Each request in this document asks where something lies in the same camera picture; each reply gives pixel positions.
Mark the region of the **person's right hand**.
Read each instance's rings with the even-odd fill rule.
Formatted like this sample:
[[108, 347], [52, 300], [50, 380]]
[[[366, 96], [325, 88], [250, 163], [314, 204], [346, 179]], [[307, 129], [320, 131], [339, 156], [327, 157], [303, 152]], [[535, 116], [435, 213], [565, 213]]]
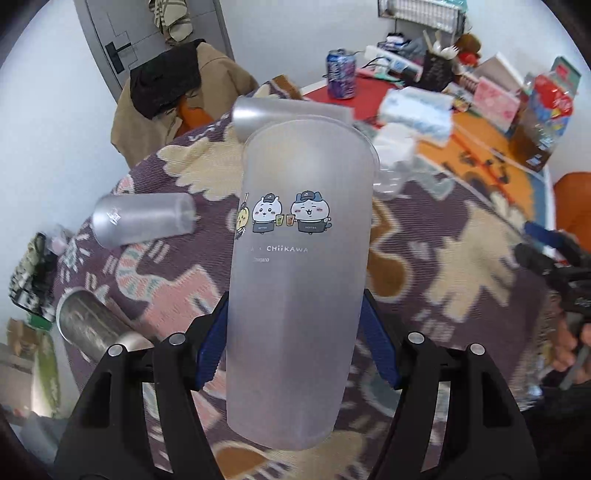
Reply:
[[552, 366], [555, 370], [564, 372], [574, 365], [575, 349], [579, 342], [590, 345], [590, 324], [585, 324], [580, 335], [576, 337], [568, 328], [566, 316], [561, 315], [551, 334]]

